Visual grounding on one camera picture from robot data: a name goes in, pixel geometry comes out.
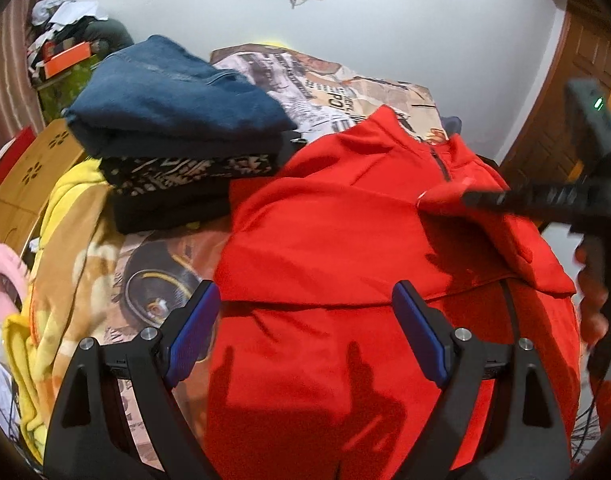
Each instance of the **blue gripper pad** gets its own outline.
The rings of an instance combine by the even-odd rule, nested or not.
[[[204,280],[188,303],[173,310],[160,327],[161,371],[165,385],[172,389],[190,375],[196,359],[205,353],[212,327],[221,308],[218,287]]]
[[[454,362],[454,328],[441,311],[423,301],[407,280],[394,285],[392,306],[423,375],[439,388],[445,387]]]

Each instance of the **yellow blanket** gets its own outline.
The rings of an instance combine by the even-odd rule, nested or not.
[[[18,384],[21,431],[43,461],[47,427],[77,343],[102,339],[123,237],[104,212],[109,185],[97,160],[63,175],[52,190],[21,314],[4,325]]]

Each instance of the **door frame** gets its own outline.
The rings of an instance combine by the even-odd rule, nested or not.
[[[514,156],[517,154],[517,150],[521,145],[521,141],[527,135],[529,129],[532,127],[532,124],[535,121],[535,117],[537,116],[538,111],[543,105],[543,101],[545,96],[550,89],[550,85],[554,78],[554,73],[556,73],[556,69],[559,67],[559,62],[561,61],[561,56],[563,55],[563,49],[565,47],[565,43],[568,41],[568,35],[570,33],[570,24],[572,23],[572,13],[570,9],[566,9],[565,17],[563,18],[563,26],[561,27],[561,34],[559,35],[559,42],[556,45],[556,50],[554,51],[554,56],[552,59],[552,63],[550,64],[550,69],[545,76],[545,81],[543,82],[543,86],[541,86],[541,91],[537,96],[537,100],[535,104],[532,106],[525,123],[523,124],[523,128],[517,135],[517,138],[512,143],[512,147],[509,149],[507,155],[503,158],[501,163],[501,171],[505,170],[508,164],[512,161]]]
[[[578,14],[581,14],[582,16],[587,17],[587,13],[583,9],[580,9],[579,7],[575,6],[572,2],[568,3],[568,8],[565,11],[565,17],[563,19],[563,26],[561,28],[561,34],[559,36],[559,41],[556,45],[556,50],[554,51],[554,56],[553,56],[552,63],[550,65],[550,69],[548,70],[548,73],[545,77],[545,81],[543,82],[543,86],[541,87],[541,91],[539,92],[537,100],[535,101],[535,104],[532,106],[532,110],[530,110],[530,113],[527,119],[525,120],[525,123],[523,124],[521,131],[519,132],[515,141],[512,143],[512,147],[509,149],[508,154],[503,158],[503,161],[501,163],[502,172],[503,170],[505,170],[508,167],[508,164],[511,163],[512,159],[516,155],[517,150],[519,149],[522,140],[524,140],[528,131],[532,127],[535,117],[537,116],[537,113],[539,112],[541,106],[543,105],[545,96],[550,88],[550,84],[553,81],[554,74],[556,73],[556,70],[559,67],[559,62],[561,61],[561,55],[563,54],[563,49],[566,45],[566,42],[568,41],[568,36],[570,33],[570,24],[572,23],[572,10],[573,12],[576,12]],[[611,92],[607,99],[607,106],[609,110],[611,111]],[[582,168],[575,167],[572,170],[572,173],[570,174],[569,180],[575,180],[575,178],[581,173],[581,169]]]

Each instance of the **wooden door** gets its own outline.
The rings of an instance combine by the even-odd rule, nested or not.
[[[563,88],[575,77],[597,79],[611,105],[611,31],[572,7],[541,94],[501,165],[511,187],[564,182],[573,174],[578,159],[565,127]]]

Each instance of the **cardboard box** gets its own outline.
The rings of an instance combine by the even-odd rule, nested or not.
[[[45,63],[45,77],[50,78],[59,72],[63,72],[66,68],[88,59],[92,55],[90,43],[84,41],[78,45],[74,45],[68,50],[64,50],[60,54],[54,56],[50,61]]]
[[[56,181],[85,158],[65,120],[38,134],[0,185],[0,241],[17,254],[37,230]]]

